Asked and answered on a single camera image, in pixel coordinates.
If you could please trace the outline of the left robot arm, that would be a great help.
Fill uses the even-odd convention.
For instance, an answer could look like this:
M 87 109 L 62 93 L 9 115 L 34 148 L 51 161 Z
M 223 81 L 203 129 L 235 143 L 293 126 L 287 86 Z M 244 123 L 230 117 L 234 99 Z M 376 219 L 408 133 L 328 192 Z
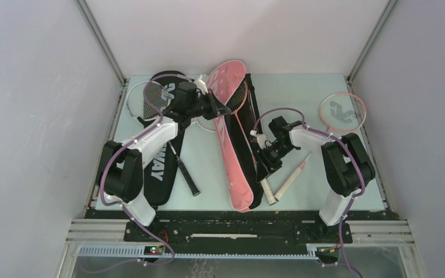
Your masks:
M 119 204 L 139 224 L 137 233 L 150 242 L 158 238 L 160 226 L 153 221 L 156 211 L 142 193 L 144 169 L 193 118 L 211 120 L 230 114 L 231 109 L 212 92 L 204 93 L 201 83 L 191 81 L 181 82 L 171 100 L 163 98 L 164 89 L 153 82 L 144 86 L 143 93 L 143 100 L 154 110 L 144 114 L 144 120 L 151 124 L 131 139 L 104 144 L 96 183 L 103 205 Z

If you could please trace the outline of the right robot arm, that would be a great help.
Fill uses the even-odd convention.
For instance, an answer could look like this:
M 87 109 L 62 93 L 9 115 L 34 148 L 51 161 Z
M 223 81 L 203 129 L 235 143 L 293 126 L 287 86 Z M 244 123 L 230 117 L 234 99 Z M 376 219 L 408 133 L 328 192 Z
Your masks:
M 261 182 L 279 170 L 282 159 L 293 150 L 305 148 L 319 155 L 330 191 L 319 210 L 319 222 L 313 232 L 319 241 L 329 242 L 336 236 L 336 225 L 346 218 L 352 202 L 364 194 L 367 184 L 375 178 L 364 145 L 355 133 L 336 137 L 300 121 L 288 123 L 281 116 L 273 119 L 269 128 L 275 137 L 273 142 L 255 129 L 250 131 L 257 181 Z

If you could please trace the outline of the pink sport racket bag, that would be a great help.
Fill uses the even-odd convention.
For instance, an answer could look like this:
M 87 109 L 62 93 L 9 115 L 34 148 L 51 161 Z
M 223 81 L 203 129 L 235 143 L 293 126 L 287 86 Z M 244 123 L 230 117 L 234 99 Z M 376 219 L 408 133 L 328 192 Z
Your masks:
M 258 105 L 246 66 L 229 60 L 209 75 L 207 87 L 231 113 L 213 120 L 225 167 L 229 198 L 235 211 L 248 212 L 261 204 L 263 189 L 257 182 L 257 166 L 250 146 Z

